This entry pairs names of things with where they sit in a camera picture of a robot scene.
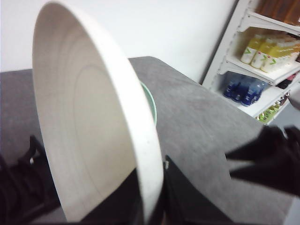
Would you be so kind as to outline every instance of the white plate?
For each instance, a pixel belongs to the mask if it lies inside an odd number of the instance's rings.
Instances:
[[[34,31],[37,112],[54,183],[68,221],[78,221],[136,167],[145,222],[163,183],[158,136],[128,59],[109,34],[58,2]]]

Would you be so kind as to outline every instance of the green bowl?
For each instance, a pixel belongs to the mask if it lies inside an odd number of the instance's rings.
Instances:
[[[152,116],[153,116],[154,124],[156,125],[157,119],[158,119],[158,115],[157,115],[157,111],[156,111],[156,106],[155,106],[154,98],[153,98],[151,92],[149,91],[149,89],[147,88],[147,86],[143,82],[141,82],[141,85],[142,85],[142,89],[144,90],[144,93],[146,95],[149,107],[151,109],[151,113],[152,113]]]

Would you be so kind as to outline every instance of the white wall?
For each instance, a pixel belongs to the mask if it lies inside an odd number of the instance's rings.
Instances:
[[[65,0],[96,18],[130,57],[154,56],[195,81],[235,0]],[[31,68],[35,19],[47,0],[1,0],[1,72]]]

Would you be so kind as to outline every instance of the gray table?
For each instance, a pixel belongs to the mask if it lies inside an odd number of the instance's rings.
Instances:
[[[192,184],[233,221],[282,224],[292,196],[256,184],[232,180],[224,153],[255,138],[262,124],[216,94],[153,57],[130,59],[153,94],[163,155],[169,155]],[[13,163],[41,140],[31,70],[1,74],[1,151]]]

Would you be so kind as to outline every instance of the bottle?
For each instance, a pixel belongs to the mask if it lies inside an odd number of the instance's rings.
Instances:
[[[261,67],[263,72],[269,73],[278,69],[281,65],[285,64],[286,56],[287,56],[287,43],[279,42],[273,47],[269,54],[267,55],[267,59]]]
[[[252,82],[248,88],[248,92],[241,101],[243,106],[249,106],[255,102],[255,95],[259,93],[261,87],[258,80]]]
[[[264,111],[264,116],[270,120],[274,116],[275,108],[270,106],[267,110]]]
[[[231,99],[235,102],[240,102],[248,92],[249,86],[253,81],[252,77],[246,76],[244,79],[240,81],[239,86],[235,91],[231,94]]]
[[[300,26],[300,0],[295,0],[286,14],[285,23]]]
[[[278,112],[278,110],[280,109],[280,102],[275,102],[275,104],[273,105],[274,106],[274,109],[275,109],[275,112]]]
[[[255,54],[251,66],[254,68],[260,69],[263,63],[266,61],[267,56],[271,48],[274,46],[275,40],[271,38],[267,38],[264,43],[261,44],[257,53]]]
[[[272,13],[277,5],[278,0],[266,0],[263,8],[261,9],[261,15],[271,17]]]
[[[300,41],[297,40],[294,42],[293,50],[291,52],[290,63],[293,63],[298,57],[300,52]]]
[[[296,75],[297,75],[297,73],[289,76],[287,79],[285,79],[284,81],[282,81],[281,83],[279,83],[277,85],[277,87],[279,87],[281,89],[286,89],[287,86],[293,81],[293,79],[295,78]]]
[[[295,42],[292,41],[292,42],[286,42],[285,43],[285,49],[284,49],[284,56],[283,56],[283,63],[282,63],[282,66],[290,63],[290,60],[291,60],[291,53],[293,52],[294,50],[294,46],[295,46]]]
[[[263,92],[263,90],[266,88],[266,86],[267,86],[267,83],[266,83],[266,82],[260,81],[260,90],[259,90],[259,92],[258,92],[258,93],[255,95],[255,97],[254,97],[254,101],[255,101],[255,102],[259,100],[259,98],[261,97],[262,92]]]
[[[241,74],[234,74],[232,76],[232,78],[230,79],[226,90],[223,93],[224,97],[231,98],[232,97],[232,92],[237,89],[237,87],[240,84],[241,80],[242,80],[242,75]]]
[[[252,82],[249,86],[247,94],[242,99],[241,104],[247,107],[256,102],[260,98],[265,84],[265,82],[258,79]]]
[[[255,55],[259,46],[261,45],[262,41],[263,41],[263,36],[259,34],[255,34],[254,38],[252,38],[249,41],[248,46],[246,47],[240,60],[243,63],[249,64],[253,59],[253,56]]]
[[[283,22],[293,3],[294,0],[279,0],[272,12],[272,18]]]
[[[262,14],[262,9],[263,9],[264,4],[265,4],[266,2],[267,2],[266,0],[260,0],[260,1],[259,1],[259,4],[258,4],[258,6],[257,6],[257,8],[256,8],[256,10],[255,10],[255,12],[258,13],[258,14]]]

